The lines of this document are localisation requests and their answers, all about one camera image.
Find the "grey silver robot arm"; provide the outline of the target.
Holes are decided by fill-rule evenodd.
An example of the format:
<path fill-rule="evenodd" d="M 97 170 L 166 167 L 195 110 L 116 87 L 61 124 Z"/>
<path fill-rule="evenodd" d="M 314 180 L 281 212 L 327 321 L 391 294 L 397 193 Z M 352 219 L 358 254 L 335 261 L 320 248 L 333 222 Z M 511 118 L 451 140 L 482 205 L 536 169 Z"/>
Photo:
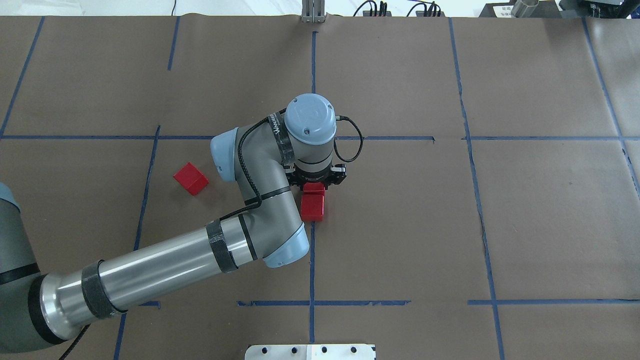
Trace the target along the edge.
<path fill-rule="evenodd" d="M 218 176 L 233 183 L 238 209 L 194 229 L 171 226 L 167 237 L 70 273 L 44 273 L 26 234 L 22 209 L 1 185 L 1 353 L 31 353 L 71 342 L 89 326 L 134 306 L 262 260 L 279 268 L 310 251 L 306 221 L 292 192 L 307 183 L 343 182 L 335 163 L 338 125 L 349 121 L 317 93 L 213 136 Z"/>

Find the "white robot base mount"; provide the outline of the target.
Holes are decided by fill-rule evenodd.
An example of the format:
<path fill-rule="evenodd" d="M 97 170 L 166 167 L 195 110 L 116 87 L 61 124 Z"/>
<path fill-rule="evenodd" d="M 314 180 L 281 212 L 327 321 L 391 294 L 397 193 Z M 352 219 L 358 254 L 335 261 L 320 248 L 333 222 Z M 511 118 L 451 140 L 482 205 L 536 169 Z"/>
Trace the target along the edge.
<path fill-rule="evenodd" d="M 245 360 L 376 360 L 374 344 L 256 344 L 250 346 Z"/>

